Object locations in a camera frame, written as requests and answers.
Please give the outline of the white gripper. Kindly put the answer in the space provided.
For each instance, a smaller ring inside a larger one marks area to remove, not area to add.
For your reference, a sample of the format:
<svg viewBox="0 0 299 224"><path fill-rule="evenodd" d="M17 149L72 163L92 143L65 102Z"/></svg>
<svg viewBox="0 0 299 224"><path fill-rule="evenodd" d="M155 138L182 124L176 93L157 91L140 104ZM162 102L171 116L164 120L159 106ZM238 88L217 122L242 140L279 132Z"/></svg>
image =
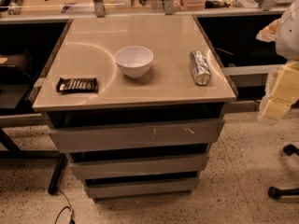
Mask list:
<svg viewBox="0 0 299 224"><path fill-rule="evenodd" d="M272 68L264 91L259 106L261 120L279 121L299 100L299 62L287 61L280 68Z"/></svg>

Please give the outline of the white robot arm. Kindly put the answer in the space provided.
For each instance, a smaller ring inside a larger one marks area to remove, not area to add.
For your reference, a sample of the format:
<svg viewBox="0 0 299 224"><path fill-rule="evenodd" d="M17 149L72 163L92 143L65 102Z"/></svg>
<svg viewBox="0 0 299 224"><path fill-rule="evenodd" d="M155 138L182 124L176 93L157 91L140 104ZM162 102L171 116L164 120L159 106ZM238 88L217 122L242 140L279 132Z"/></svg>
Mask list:
<svg viewBox="0 0 299 224"><path fill-rule="evenodd" d="M287 60L268 73L259 106L258 121L273 125L299 100L299 0L294 0L281 18L264 27L256 38L274 42L276 54Z"/></svg>

